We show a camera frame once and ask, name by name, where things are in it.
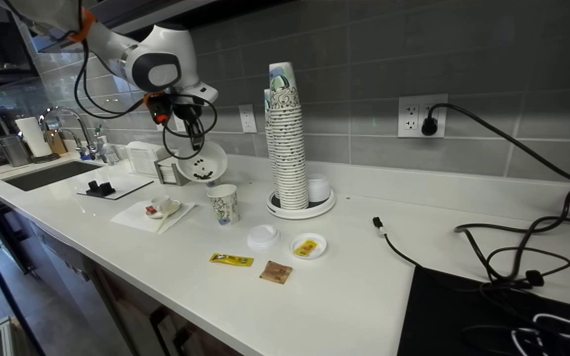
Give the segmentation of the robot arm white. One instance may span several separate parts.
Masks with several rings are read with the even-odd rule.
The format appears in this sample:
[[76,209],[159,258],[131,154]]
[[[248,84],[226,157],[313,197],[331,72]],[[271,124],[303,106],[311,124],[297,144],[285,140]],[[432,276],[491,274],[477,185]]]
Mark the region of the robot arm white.
[[[56,31],[56,41],[83,47],[83,63],[74,88],[83,112],[111,120],[145,104],[153,122],[163,126],[163,136],[186,138],[192,156],[204,148],[212,126],[202,122],[202,108],[208,106],[212,122],[218,122],[214,106],[218,90],[198,76],[188,29],[157,23],[143,41],[137,41],[101,23],[83,0],[0,0],[0,5],[28,27],[44,33]],[[123,110],[95,102],[87,88],[89,55],[95,55],[109,72],[135,84],[143,96]]]

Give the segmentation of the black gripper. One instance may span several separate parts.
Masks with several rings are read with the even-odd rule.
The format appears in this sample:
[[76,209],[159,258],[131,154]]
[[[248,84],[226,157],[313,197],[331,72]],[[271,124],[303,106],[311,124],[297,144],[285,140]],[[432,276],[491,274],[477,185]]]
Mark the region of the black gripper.
[[206,142],[208,128],[202,122],[206,100],[194,94],[180,94],[171,102],[174,126],[165,126],[176,138],[186,138],[192,150],[200,150]]

